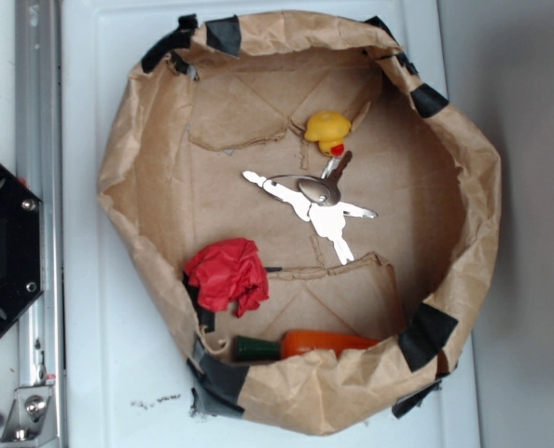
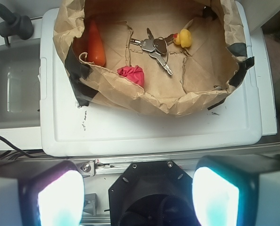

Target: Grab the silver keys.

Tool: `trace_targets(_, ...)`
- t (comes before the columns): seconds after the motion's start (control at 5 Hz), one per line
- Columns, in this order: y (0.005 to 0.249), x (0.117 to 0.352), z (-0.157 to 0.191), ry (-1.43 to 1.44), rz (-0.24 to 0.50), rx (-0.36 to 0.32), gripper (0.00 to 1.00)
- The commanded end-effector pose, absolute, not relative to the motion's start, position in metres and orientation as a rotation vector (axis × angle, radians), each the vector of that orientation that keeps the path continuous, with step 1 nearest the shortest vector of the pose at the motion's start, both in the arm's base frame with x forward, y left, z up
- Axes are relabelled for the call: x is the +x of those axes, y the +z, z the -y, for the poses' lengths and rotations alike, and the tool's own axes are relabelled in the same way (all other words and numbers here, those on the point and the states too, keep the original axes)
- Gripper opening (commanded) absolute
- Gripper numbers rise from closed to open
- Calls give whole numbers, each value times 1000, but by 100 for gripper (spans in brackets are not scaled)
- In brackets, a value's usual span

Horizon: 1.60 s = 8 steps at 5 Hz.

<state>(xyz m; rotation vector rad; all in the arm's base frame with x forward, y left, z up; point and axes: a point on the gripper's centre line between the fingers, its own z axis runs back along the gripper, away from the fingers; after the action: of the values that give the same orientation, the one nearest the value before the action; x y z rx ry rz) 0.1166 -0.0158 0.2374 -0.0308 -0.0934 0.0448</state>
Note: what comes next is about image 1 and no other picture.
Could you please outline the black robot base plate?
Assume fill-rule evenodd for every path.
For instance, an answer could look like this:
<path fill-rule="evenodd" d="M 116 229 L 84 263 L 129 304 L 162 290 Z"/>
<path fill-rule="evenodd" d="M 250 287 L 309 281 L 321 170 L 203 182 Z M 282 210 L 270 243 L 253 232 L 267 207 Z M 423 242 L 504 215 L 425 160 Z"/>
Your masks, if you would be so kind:
<path fill-rule="evenodd" d="M 43 292 L 40 205 L 0 164 L 0 339 Z"/>

